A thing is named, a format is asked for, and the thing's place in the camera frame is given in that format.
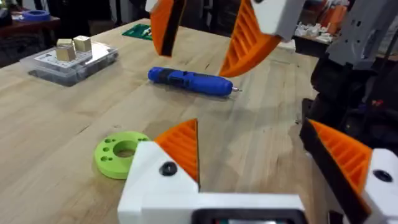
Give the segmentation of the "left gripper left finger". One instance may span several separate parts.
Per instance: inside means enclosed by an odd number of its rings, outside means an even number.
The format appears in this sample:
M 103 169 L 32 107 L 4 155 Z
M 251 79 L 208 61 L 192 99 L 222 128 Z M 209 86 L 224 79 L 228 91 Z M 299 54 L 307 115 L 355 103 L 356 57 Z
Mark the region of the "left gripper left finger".
M 142 223 L 144 200 L 200 189 L 198 121 L 184 121 L 135 151 L 118 205 L 119 223 Z

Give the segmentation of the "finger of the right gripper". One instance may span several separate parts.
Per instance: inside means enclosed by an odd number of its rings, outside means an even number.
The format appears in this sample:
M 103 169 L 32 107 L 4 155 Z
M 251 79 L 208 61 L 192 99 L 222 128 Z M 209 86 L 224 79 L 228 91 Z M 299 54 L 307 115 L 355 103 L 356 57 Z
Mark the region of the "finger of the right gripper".
M 288 42 L 304 0 L 242 0 L 218 75 L 240 76 L 260 64 L 281 42 Z
M 172 56 L 186 0 L 159 0 L 150 12 L 152 41 L 156 52 Z

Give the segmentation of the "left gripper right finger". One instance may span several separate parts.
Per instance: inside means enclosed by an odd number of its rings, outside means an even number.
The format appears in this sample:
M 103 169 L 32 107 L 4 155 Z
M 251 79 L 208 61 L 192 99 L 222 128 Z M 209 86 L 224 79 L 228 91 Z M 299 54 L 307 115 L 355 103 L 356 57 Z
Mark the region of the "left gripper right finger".
M 342 211 L 337 223 L 397 223 L 397 155 L 304 119 L 300 138 Z

